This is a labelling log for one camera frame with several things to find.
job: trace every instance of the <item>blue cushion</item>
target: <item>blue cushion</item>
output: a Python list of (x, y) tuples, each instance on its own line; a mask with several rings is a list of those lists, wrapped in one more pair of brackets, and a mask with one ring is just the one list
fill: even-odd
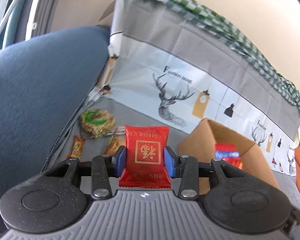
[(80, 27), (0, 51), (0, 197), (40, 172), (106, 64), (108, 45), (109, 30)]

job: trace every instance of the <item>cardboard box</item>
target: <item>cardboard box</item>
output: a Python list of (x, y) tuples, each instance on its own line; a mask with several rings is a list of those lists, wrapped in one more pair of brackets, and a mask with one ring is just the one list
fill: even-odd
[[(239, 133), (210, 119), (203, 119), (178, 145), (178, 155), (194, 156), (199, 162), (215, 158), (215, 144), (234, 144), (242, 159), (243, 170), (276, 187), (279, 185), (258, 145)], [(199, 178), (200, 194), (210, 190), (209, 179)]]

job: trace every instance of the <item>deer print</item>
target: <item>deer print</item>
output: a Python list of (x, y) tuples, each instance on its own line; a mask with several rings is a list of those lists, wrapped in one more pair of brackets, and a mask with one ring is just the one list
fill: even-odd
[(171, 98), (166, 98), (165, 87), (167, 85), (167, 82), (165, 82), (165, 84), (163, 84), (163, 85), (160, 82), (160, 78), (162, 78), (164, 75), (155, 78), (155, 76), (153, 74), (154, 83), (160, 91), (159, 92), (159, 98), (161, 100), (161, 103), (160, 103), (160, 106), (159, 106), (159, 109), (158, 109), (159, 116), (162, 117), (163, 119), (169, 121), (169, 122), (176, 123), (180, 126), (186, 126), (186, 121), (183, 120), (182, 118), (179, 118), (179, 117), (175, 116), (173, 113), (171, 113), (169, 111), (169, 106), (175, 104), (177, 100), (186, 100), (186, 99), (190, 98), (191, 96), (193, 96), (194, 93), (190, 94), (189, 87), (187, 87), (188, 91), (185, 95), (182, 96), (181, 95), (181, 90), (180, 90), (180, 92), (177, 96), (172, 96)]
[[(257, 132), (256, 132), (257, 128), (258, 127), (256, 127), (256, 128), (252, 127), (252, 133), (251, 133), (251, 136), (252, 136), (252, 138), (253, 138), (253, 140), (255, 142), (257, 142), (257, 138), (256, 138), (256, 136), (257, 136)], [(260, 140), (258, 140), (258, 142), (257, 142), (258, 146), (260, 146), (261, 143), (263, 143), (266, 140), (266, 138), (267, 138), (267, 136), (265, 135), (265, 133), (263, 133), (263, 137), (261, 137)]]
[(287, 157), (288, 157), (288, 162), (289, 162), (289, 173), (292, 174), (293, 173), (292, 163), (294, 161), (294, 156), (292, 157), (292, 160), (290, 160), (290, 158), (289, 158), (289, 150), (287, 151)]

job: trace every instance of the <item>green checkered fabric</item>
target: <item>green checkered fabric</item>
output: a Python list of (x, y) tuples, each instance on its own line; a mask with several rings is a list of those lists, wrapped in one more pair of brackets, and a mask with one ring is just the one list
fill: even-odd
[(212, 34), (242, 55), (292, 105), (300, 111), (300, 92), (280, 75), (255, 45), (231, 22), (194, 0), (156, 0), (175, 11), (198, 28)]

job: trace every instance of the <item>blue gripper pad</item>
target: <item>blue gripper pad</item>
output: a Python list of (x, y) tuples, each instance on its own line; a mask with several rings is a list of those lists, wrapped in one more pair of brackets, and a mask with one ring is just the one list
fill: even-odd
[(121, 176), (122, 174), (122, 171), (126, 165), (126, 154), (127, 148), (121, 145), (112, 158), (112, 164), (115, 166), (114, 170), (116, 176)]
[(180, 169), (176, 169), (179, 166), (179, 156), (177, 156), (169, 146), (163, 149), (163, 154), (164, 154), (164, 164), (166, 165), (166, 169), (169, 177), (179, 178)]

